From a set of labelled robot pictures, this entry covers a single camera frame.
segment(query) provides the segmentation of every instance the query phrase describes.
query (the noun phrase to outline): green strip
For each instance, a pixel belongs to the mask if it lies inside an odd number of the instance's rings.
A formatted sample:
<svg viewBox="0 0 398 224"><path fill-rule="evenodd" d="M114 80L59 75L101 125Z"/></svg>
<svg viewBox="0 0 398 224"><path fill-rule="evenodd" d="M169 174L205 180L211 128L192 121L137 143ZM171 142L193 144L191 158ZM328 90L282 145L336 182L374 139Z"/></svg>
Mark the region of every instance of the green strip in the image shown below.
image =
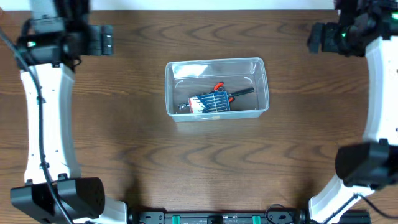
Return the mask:
<svg viewBox="0 0 398 224"><path fill-rule="evenodd" d="M253 215L253 224L261 224L261 217L259 215Z"/></svg>
<svg viewBox="0 0 398 224"><path fill-rule="evenodd" d="M181 217L179 215L173 215L172 224L181 224Z"/></svg>

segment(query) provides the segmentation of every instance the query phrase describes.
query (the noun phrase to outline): wood grain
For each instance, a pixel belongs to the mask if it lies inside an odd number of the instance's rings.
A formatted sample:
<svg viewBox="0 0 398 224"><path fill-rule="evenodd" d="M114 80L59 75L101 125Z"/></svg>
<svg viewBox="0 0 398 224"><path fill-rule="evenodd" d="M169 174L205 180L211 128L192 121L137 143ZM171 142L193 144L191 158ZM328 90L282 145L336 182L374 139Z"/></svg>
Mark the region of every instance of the wood grain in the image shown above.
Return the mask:
<svg viewBox="0 0 398 224"><path fill-rule="evenodd" d="M15 39L26 12L0 26ZM84 177L134 206L265 210L303 206L334 174L341 145L360 142L368 110L364 58L310 55L312 24L333 11L96 11L116 54L84 57L73 90L73 136ZM0 44L0 223L33 223L9 202L23 185L27 109L19 72ZM270 109L259 119L174 123L165 112L168 62L260 57ZM396 188L371 199L388 213ZM359 203L356 208L368 208ZM374 223L392 223L371 211Z"/></svg>

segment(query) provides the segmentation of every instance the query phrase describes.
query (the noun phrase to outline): plastic bin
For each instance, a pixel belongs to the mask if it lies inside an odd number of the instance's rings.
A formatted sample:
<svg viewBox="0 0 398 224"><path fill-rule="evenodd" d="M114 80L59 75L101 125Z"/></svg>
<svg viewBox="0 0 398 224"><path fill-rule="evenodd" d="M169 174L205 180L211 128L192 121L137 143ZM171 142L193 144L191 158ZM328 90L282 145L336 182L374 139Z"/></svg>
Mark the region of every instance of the plastic bin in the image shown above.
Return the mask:
<svg viewBox="0 0 398 224"><path fill-rule="evenodd" d="M224 82L228 93L250 87L255 91L237 96L227 112L191 114L189 108L178 108L190 97L209 93L219 82ZM261 58L170 62L166 65L165 99L167 114L176 122L257 118L269 107L264 62Z"/></svg>

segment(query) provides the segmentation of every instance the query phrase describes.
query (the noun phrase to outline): brown wooden surface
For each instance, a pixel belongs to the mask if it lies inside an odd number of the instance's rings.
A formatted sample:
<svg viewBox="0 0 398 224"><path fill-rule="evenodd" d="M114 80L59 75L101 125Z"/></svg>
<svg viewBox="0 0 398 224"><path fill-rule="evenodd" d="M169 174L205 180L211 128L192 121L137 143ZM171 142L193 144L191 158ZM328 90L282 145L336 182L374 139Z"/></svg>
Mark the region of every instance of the brown wooden surface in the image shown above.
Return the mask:
<svg viewBox="0 0 398 224"><path fill-rule="evenodd" d="M0 26L12 39L26 12ZM134 206L265 210L303 206L334 174L339 146L361 141L368 110L364 58L310 55L312 24L333 11L93 12L113 24L116 55L83 57L73 137L84 177ZM27 109L15 61L0 44L0 223L34 223L12 207L27 162ZM171 61L260 57L270 108L259 119L174 123L165 112ZM371 196L398 213L398 188ZM369 208L359 203L356 208ZM371 211L374 223L392 223Z"/></svg>

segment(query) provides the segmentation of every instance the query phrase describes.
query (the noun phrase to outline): white wall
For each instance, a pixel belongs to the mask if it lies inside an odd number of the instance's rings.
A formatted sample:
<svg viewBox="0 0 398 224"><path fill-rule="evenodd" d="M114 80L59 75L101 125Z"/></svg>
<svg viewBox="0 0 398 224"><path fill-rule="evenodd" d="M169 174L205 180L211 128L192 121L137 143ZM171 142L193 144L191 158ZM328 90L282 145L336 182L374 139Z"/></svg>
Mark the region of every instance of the white wall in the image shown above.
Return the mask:
<svg viewBox="0 0 398 224"><path fill-rule="evenodd" d="M3 10L29 10L29 0L0 0ZM91 0L93 10L333 9L333 0Z"/></svg>

